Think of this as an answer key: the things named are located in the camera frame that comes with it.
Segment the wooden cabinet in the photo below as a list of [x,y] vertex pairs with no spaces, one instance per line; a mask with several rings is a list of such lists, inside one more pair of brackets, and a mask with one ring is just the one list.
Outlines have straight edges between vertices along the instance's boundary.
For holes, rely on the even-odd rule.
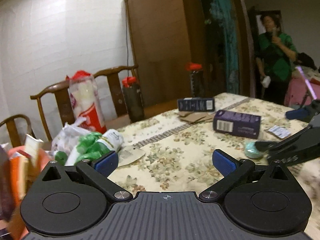
[[[230,90],[232,78],[236,80],[233,89],[237,93],[250,95],[251,33],[244,3],[226,0],[230,6],[226,15],[230,19],[232,16],[233,41],[236,40],[231,43],[235,63],[226,55],[228,22],[212,16],[213,1],[217,0],[125,0],[133,56],[139,65],[146,106],[191,96],[189,73],[185,70],[189,62],[202,64],[206,96]],[[231,65],[238,71],[233,76]]]

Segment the green shirt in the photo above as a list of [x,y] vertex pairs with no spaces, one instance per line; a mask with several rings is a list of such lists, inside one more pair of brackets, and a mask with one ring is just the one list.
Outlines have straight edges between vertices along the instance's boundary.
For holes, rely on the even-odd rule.
[[[291,78],[292,67],[288,56],[271,41],[271,34],[263,33],[259,35],[260,51],[257,52],[257,57],[264,60],[264,72],[274,81],[287,81]],[[280,33],[281,42],[289,49],[297,52],[292,38]]]

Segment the black bottle with red cap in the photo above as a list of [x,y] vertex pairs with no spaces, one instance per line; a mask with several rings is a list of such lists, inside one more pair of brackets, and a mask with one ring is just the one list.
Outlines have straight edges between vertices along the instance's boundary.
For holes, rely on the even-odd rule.
[[136,77],[124,78],[122,80],[122,85],[124,101],[131,122],[144,120],[142,96]]
[[193,97],[204,97],[204,79],[201,64],[188,63],[186,69],[190,72],[191,91]]

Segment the black pants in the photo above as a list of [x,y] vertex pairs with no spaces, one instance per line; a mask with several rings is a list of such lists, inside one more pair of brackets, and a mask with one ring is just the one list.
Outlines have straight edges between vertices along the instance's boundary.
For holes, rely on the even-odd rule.
[[289,81],[277,82],[271,81],[268,88],[264,91],[263,100],[284,105],[285,94],[287,93]]

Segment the hanging clothes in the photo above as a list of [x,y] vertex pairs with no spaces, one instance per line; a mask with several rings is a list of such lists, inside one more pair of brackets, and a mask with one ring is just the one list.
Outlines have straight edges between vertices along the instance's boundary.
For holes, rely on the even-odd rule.
[[227,92],[239,94],[238,42],[231,1],[213,0],[209,11],[212,18],[223,28]]

